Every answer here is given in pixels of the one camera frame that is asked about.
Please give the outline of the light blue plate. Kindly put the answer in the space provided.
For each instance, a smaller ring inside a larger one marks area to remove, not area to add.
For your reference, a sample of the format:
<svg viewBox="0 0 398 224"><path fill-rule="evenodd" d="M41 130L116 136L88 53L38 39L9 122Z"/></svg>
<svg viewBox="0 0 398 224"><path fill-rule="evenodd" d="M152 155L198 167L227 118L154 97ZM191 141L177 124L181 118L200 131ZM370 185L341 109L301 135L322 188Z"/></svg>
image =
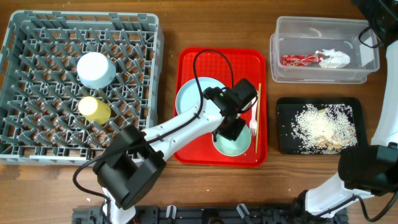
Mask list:
<svg viewBox="0 0 398 224"><path fill-rule="evenodd" d="M204 91L206 88L220 87L223 88L224 84L220 81L210 77L199 77L198 78L201 89ZM186 82L179 89L175 99L175 109L177 114L184 113L200 100L200 94L198 91L197 83L195 79L191 79Z"/></svg>

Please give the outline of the red snack wrapper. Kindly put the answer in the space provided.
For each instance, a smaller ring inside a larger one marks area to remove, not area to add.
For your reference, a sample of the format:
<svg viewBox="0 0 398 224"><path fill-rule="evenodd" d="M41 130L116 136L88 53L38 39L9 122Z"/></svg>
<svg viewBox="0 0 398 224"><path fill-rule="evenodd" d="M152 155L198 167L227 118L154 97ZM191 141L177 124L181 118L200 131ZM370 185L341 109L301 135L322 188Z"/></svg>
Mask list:
<svg viewBox="0 0 398 224"><path fill-rule="evenodd" d="M283 55L281 56L282 64L291 67L306 67L312 63L318 63L321 59L321 54L312 55Z"/></svg>

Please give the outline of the white napkin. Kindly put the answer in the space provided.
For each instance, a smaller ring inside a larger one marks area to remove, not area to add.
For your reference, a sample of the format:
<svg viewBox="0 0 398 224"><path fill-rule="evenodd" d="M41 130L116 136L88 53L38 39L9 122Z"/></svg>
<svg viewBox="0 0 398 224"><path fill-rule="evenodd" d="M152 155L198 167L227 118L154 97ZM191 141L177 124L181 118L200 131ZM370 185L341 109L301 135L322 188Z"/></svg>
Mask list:
<svg viewBox="0 0 398 224"><path fill-rule="evenodd" d="M351 62L349 55L335 49L317 50L315 53L321 56L319 62L321 68L343 68Z"/></svg>

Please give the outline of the yellow cup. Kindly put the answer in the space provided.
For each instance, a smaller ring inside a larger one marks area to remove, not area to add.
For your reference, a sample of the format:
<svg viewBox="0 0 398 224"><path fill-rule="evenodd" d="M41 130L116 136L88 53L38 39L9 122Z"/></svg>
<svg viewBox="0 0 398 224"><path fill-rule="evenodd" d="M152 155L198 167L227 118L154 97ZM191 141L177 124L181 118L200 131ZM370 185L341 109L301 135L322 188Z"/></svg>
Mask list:
<svg viewBox="0 0 398 224"><path fill-rule="evenodd" d="M111 108L108 104L92 97L86 96L78 103L79 112L89 121L105 124L111 117Z"/></svg>

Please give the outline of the white bowl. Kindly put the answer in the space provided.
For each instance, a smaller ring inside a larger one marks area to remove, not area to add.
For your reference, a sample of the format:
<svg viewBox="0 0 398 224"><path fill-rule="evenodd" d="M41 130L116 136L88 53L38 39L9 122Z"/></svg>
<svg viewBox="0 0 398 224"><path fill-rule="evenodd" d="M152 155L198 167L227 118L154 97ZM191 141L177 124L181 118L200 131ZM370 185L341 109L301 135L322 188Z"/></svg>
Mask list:
<svg viewBox="0 0 398 224"><path fill-rule="evenodd" d="M104 88L116 77L116 66L105 55L98 52L84 54L76 66L78 78L88 88Z"/></svg>

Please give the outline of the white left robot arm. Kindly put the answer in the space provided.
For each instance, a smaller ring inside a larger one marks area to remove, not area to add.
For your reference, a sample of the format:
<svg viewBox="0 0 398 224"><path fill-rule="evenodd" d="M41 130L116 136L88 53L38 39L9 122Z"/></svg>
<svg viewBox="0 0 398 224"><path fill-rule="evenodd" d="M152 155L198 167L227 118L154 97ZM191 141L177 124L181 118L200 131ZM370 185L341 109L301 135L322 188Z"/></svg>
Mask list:
<svg viewBox="0 0 398 224"><path fill-rule="evenodd" d="M128 223L135 204L153 188L166 161L196 138L213 133L236 141L246 122L240 117L257 97L243 78L232 88L207 88L186 112L142 131L122 129L94 167L98 183L110 201L104 210L111 223Z"/></svg>

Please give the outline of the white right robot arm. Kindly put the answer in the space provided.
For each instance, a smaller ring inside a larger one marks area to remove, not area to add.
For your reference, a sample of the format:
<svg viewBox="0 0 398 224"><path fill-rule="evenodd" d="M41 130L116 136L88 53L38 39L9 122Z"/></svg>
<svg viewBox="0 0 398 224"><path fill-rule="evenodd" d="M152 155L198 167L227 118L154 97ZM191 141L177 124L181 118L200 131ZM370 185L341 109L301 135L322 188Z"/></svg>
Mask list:
<svg viewBox="0 0 398 224"><path fill-rule="evenodd" d="M347 206L359 202L365 219L380 220L397 201L397 1L354 1L386 47L387 80L381 117L371 145L345 149L338 172L319 187L304 190L292 202L292 223L324 222ZM373 218L364 199L393 196Z"/></svg>

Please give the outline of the clear plastic waste bin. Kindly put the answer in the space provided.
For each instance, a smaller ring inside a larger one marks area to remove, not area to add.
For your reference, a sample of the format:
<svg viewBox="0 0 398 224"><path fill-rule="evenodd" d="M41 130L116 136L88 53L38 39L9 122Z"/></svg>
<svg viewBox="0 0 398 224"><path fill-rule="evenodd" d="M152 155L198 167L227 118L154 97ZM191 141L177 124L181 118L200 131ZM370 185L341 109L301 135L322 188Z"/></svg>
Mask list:
<svg viewBox="0 0 398 224"><path fill-rule="evenodd" d="M379 50L372 30L360 34L368 22L353 19L281 16L270 38L272 79L279 83L361 84L380 68ZM283 55L312 55L317 50L335 49L350 56L343 68L321 68L319 63L306 67L282 64Z"/></svg>

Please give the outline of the grey dishwasher rack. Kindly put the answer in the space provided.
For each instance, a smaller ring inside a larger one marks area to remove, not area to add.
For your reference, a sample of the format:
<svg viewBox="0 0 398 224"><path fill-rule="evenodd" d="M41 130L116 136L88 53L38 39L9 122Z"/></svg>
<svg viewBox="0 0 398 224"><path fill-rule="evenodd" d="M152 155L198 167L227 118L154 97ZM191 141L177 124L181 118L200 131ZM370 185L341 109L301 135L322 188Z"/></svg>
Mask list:
<svg viewBox="0 0 398 224"><path fill-rule="evenodd" d="M126 126L157 124L164 34L151 13L16 11L1 49L1 163L81 165L99 156ZM76 66L98 52L116 66L104 88L85 87ZM111 108L89 122L79 101Z"/></svg>

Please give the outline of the white plastic fork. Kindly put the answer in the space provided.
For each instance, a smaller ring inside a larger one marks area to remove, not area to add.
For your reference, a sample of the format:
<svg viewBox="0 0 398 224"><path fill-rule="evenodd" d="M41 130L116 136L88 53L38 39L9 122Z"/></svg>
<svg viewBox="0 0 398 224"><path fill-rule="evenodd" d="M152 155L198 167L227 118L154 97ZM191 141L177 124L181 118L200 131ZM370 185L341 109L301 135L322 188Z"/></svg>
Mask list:
<svg viewBox="0 0 398 224"><path fill-rule="evenodd" d="M256 135L256 131L257 131L257 98L254 98L251 102L251 119L249 122L249 130L251 133L251 136L255 136Z"/></svg>

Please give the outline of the wooden chopstick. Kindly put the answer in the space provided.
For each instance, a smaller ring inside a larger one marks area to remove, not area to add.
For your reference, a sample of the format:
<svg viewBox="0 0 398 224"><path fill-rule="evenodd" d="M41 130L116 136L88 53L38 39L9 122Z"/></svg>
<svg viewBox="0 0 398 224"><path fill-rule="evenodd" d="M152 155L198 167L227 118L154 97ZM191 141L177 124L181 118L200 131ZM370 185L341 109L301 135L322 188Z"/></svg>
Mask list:
<svg viewBox="0 0 398 224"><path fill-rule="evenodd" d="M262 84L259 83L258 86L258 99L257 99L257 116L256 116L256 121L257 121L257 130L256 130L256 145L255 145L255 153L257 154L258 152L258 144L259 144L259 130L260 130L260 112L261 112L261 86Z"/></svg>

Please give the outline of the red serving tray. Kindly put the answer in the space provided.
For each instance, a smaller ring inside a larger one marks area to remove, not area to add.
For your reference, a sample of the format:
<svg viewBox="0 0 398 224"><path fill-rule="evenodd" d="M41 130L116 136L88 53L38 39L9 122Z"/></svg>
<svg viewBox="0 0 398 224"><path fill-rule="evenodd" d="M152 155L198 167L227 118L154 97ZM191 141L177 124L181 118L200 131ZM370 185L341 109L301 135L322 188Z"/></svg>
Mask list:
<svg viewBox="0 0 398 224"><path fill-rule="evenodd" d="M247 78L256 88L261 86L258 137L251 138L251 145L240 156L228 157L216 150L212 134L200 136L174 154L174 158L183 164L207 166L257 167L268 156L267 139L267 96L266 96L266 60L257 50L218 48L229 60L234 77L224 58L214 52L205 52L197 59L196 69L199 77L210 77L230 87L240 79Z"/></svg>

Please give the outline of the black tray with rice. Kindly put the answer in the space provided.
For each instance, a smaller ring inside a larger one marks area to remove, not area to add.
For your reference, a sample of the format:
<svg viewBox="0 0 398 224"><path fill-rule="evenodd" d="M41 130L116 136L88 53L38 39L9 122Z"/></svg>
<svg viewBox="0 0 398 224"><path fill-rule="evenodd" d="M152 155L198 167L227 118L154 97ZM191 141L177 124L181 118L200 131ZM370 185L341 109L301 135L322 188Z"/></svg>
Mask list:
<svg viewBox="0 0 398 224"><path fill-rule="evenodd" d="M353 97L283 97L276 103L279 151L335 155L368 145L363 109Z"/></svg>

